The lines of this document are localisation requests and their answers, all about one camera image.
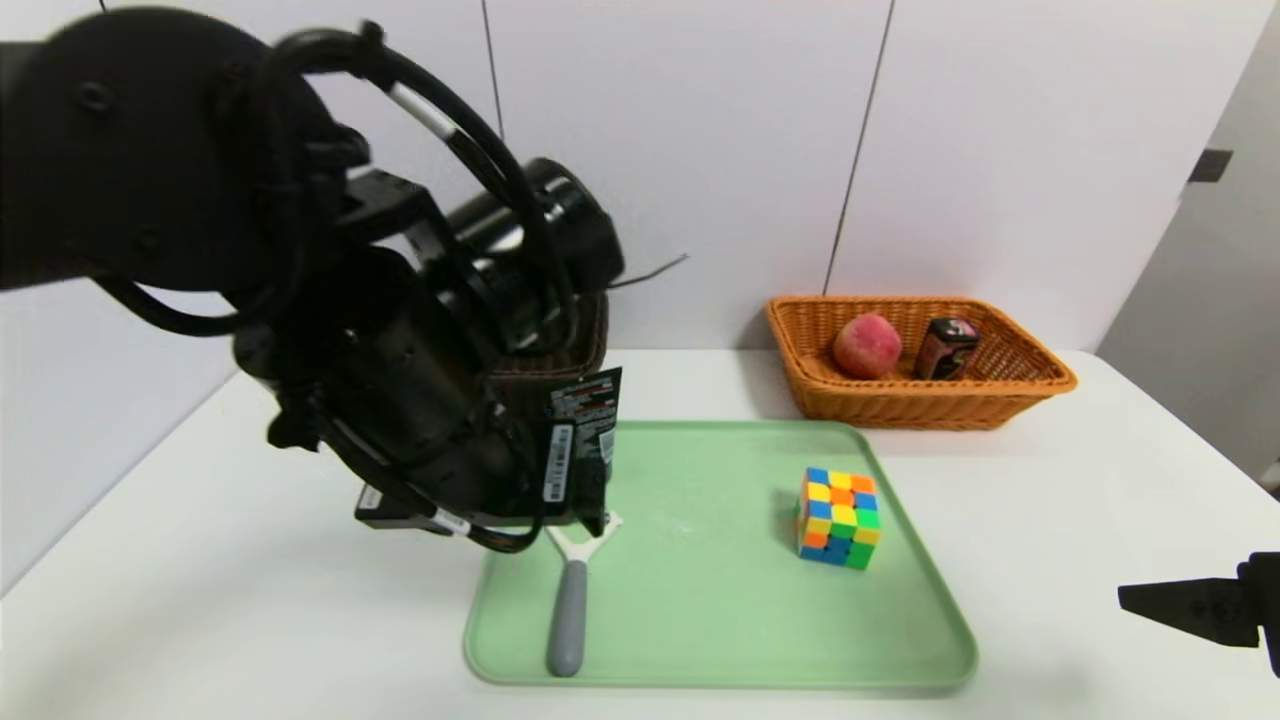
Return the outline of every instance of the wicker basket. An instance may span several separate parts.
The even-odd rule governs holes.
[[[831,345],[849,320],[879,313],[902,337],[888,377],[856,380],[836,366]],[[1075,388],[1075,374],[1007,315],[961,297],[778,297],[768,306],[787,380],[808,418],[864,428],[998,428],[1032,405]],[[961,379],[914,378],[929,320],[968,319],[982,341]]]
[[[609,337],[609,297],[591,292],[577,297],[577,337],[561,352],[541,357],[508,357],[489,377],[498,400],[515,416],[544,419],[552,386],[594,373],[604,364]]]

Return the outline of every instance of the light green plastic tray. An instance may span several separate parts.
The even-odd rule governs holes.
[[[867,571],[796,556],[805,468],[868,474],[884,533]],[[840,423],[622,423],[589,564],[581,671],[547,671],[562,560],[494,555],[466,656],[502,684],[938,689],[978,648],[867,441]]]

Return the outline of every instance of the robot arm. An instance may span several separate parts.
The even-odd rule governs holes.
[[[563,347],[575,293],[622,272],[609,217],[568,170],[521,168],[371,23],[268,47],[204,15],[131,9],[5,60],[0,290],[86,277],[165,331],[234,334],[237,363],[279,400],[273,445],[324,442],[492,550],[527,547],[544,523],[603,530],[603,469],[544,502],[543,429],[486,383],[506,355]],[[369,146],[303,79],[333,72],[378,86],[486,192],[445,215],[406,179],[348,177]],[[372,245],[398,233],[439,251],[417,270]],[[188,315],[142,286],[219,292],[236,310]]]

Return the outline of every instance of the peach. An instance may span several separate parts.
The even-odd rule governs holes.
[[[832,346],[836,364],[864,380],[887,375],[902,355],[902,338],[883,316],[876,313],[859,315],[849,322]]]

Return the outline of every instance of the colorful cube puzzle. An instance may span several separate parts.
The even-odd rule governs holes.
[[[818,468],[805,470],[796,505],[800,557],[865,570],[879,537],[876,480]]]

